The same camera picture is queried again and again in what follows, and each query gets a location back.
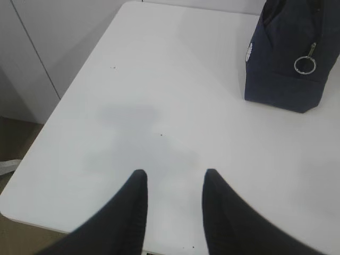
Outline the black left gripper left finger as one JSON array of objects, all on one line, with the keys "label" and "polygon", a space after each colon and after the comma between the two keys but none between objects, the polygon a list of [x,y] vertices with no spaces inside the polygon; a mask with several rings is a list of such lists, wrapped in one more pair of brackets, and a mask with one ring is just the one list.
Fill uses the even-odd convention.
[{"label": "black left gripper left finger", "polygon": [[147,212],[147,174],[138,169],[88,221],[39,254],[142,254]]}]

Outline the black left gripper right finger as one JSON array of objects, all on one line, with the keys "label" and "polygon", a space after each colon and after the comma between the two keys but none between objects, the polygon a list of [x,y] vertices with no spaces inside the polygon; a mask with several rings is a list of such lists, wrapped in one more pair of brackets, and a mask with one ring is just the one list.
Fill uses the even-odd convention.
[{"label": "black left gripper right finger", "polygon": [[215,169],[205,173],[202,217],[210,254],[339,254],[339,169],[302,168],[245,201]]}]

